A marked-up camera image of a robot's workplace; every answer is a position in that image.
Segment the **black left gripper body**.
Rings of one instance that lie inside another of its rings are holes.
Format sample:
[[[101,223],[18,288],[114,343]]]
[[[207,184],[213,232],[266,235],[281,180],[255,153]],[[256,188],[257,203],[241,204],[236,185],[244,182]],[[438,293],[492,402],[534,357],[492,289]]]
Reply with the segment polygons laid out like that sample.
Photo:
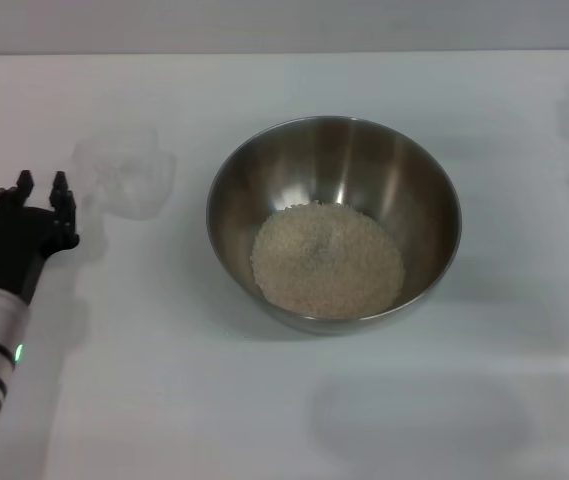
[[[56,250],[53,210],[23,207],[0,220],[0,290],[30,304],[46,261]]]

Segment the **translucent plastic measuring cup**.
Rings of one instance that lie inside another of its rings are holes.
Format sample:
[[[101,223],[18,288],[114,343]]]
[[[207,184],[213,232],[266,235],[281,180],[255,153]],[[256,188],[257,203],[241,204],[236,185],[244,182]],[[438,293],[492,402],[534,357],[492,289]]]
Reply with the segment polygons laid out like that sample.
[[[71,185],[92,210],[130,220],[156,217],[171,195],[176,157],[148,126],[102,130],[78,141]]]

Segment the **white rice grains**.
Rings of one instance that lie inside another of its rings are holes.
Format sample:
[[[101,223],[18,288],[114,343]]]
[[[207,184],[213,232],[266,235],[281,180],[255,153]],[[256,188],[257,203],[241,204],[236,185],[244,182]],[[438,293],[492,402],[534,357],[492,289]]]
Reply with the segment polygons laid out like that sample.
[[[251,266],[272,304],[328,320],[376,315],[399,296],[405,267],[392,237],[344,205],[294,205],[256,235]]]

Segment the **stainless steel mixing bowl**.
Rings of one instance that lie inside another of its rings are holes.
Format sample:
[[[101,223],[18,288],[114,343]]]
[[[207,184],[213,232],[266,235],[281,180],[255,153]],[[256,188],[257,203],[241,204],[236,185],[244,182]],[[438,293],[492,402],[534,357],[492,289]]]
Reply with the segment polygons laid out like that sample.
[[[258,230],[276,211],[314,201],[348,205],[397,242],[406,276],[391,306],[325,320],[264,297],[250,262]],[[268,315],[301,332],[340,336],[400,319],[436,288],[457,254],[462,213],[447,172],[414,140],[368,120],[314,116],[272,126],[227,158],[210,187],[206,225],[220,265]]]

